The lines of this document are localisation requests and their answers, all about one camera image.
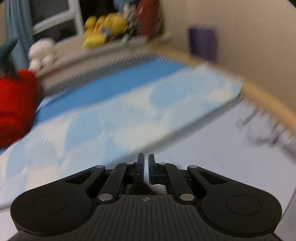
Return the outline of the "grey patterned bed sheet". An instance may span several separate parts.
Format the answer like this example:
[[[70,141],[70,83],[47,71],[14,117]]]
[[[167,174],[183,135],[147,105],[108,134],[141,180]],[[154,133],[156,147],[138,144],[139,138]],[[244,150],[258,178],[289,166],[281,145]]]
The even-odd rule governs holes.
[[[266,111],[235,102],[105,167],[136,162],[139,153],[144,181],[128,185],[115,202],[89,199],[81,187],[65,182],[70,175],[21,193],[1,208],[1,240],[285,238],[280,231],[295,194],[295,141]],[[164,185],[149,183],[150,154],[157,163],[181,170],[196,165],[227,183],[200,202],[177,202]]]

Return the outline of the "red folded blanket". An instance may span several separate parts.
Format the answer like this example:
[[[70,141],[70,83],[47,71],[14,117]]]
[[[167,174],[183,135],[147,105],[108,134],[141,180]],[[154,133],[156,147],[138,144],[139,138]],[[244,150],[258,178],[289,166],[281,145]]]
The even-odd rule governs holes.
[[[28,70],[19,78],[1,78],[1,148],[23,138],[31,129],[36,110],[36,77]]]

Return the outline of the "purple cup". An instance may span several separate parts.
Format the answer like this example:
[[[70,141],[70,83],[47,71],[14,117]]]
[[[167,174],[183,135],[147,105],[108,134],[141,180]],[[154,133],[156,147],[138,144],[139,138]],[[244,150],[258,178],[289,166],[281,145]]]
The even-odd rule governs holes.
[[[207,61],[217,61],[216,29],[199,25],[189,27],[189,51],[191,55],[199,56]]]

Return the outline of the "white plush toy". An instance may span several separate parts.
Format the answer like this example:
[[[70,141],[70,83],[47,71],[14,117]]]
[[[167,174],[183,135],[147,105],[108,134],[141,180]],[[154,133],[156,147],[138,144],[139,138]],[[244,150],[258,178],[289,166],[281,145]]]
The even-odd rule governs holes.
[[[39,72],[42,68],[50,67],[56,57],[55,41],[52,38],[42,38],[35,42],[28,53],[29,68],[32,73]]]

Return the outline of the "yellow plush toy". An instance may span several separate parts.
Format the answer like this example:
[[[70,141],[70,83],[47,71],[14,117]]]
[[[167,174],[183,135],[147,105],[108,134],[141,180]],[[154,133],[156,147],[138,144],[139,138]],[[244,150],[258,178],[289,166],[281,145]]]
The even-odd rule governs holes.
[[[104,45],[107,40],[124,34],[128,21],[119,13],[110,13],[100,17],[90,16],[84,24],[83,47],[94,48]]]

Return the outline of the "dark red plush toy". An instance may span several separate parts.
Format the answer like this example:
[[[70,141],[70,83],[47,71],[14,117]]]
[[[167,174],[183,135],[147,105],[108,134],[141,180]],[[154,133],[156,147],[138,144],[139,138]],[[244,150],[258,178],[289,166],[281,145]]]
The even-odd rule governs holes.
[[[163,28],[163,11],[161,1],[140,0],[137,6],[140,22],[139,33],[149,39],[156,37]]]

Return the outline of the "blue curtain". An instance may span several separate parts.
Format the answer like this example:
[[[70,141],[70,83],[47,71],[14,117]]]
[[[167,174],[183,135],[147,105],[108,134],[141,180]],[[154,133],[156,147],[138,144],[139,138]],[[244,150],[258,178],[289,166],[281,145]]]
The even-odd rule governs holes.
[[[33,29],[28,1],[6,1],[6,35],[8,39],[17,39],[12,52],[16,69],[29,66],[29,48],[34,44]]]

